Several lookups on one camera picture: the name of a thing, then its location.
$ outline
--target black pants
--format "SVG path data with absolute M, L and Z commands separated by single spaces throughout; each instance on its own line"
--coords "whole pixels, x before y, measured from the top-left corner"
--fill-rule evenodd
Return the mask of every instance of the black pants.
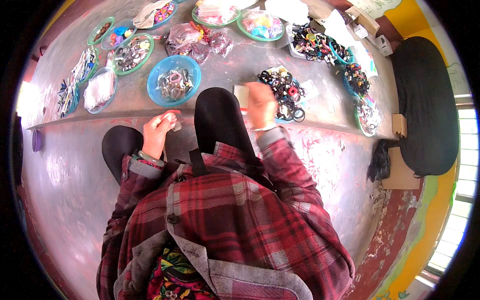
M 213 154 L 215 143 L 222 142 L 242 150 L 250 165 L 260 165 L 245 128 L 239 102 L 231 92 L 220 87 L 201 92 L 195 105 L 194 125 L 201 152 Z M 112 127 L 103 137 L 103 159 L 119 185 L 123 157 L 141 150 L 143 144 L 143 135 L 126 126 Z

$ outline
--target woman's left hand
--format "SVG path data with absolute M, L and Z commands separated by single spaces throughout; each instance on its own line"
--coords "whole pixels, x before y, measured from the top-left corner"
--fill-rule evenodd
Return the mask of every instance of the woman's left hand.
M 167 110 L 165 113 L 154 117 L 144 125 L 143 152 L 151 157 L 160 159 L 167 132 L 175 127 L 175 123 L 177 122 L 176 113 L 180 112 L 178 110 Z

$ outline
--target hand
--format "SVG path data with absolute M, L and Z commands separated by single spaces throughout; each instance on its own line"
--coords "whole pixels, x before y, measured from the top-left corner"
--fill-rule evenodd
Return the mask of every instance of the hand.
M 277 102 L 272 90 L 260 82 L 246 83 L 248 94 L 248 117 L 255 129 L 275 124 Z
M 144 125 L 144 147 L 142 151 L 153 158 L 160 159 L 167 132 L 175 127 L 178 110 L 167 110 Z

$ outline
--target window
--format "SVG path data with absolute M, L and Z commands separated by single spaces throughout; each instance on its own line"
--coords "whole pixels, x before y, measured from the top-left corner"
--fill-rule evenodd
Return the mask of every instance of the window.
M 462 242 L 468 216 L 472 209 L 476 188 L 479 160 L 477 114 L 474 109 L 459 109 L 460 168 L 456 197 L 440 235 L 440 240 L 427 263 L 426 270 L 441 276 Z

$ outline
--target silver bracelet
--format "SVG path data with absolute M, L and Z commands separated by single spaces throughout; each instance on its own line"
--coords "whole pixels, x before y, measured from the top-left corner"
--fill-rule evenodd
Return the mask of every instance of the silver bracelet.
M 276 127 L 276 124 L 273 123 L 273 124 L 270 124 L 266 127 L 263 127 L 263 128 L 259 128 L 259 129 L 254 129 L 253 132 L 259 132 L 259 131 L 267 131 L 267 130 L 270 130 L 270 129 L 273 129 Z
M 141 158 L 143 158 L 144 160 L 146 160 L 148 162 L 151 162 L 152 164 L 154 164 L 156 166 L 163 167 L 165 165 L 165 163 L 163 161 L 161 161 L 160 159 L 155 158 L 153 156 L 150 156 L 147 153 L 143 152 L 142 150 L 138 151 L 138 156 L 140 156 Z

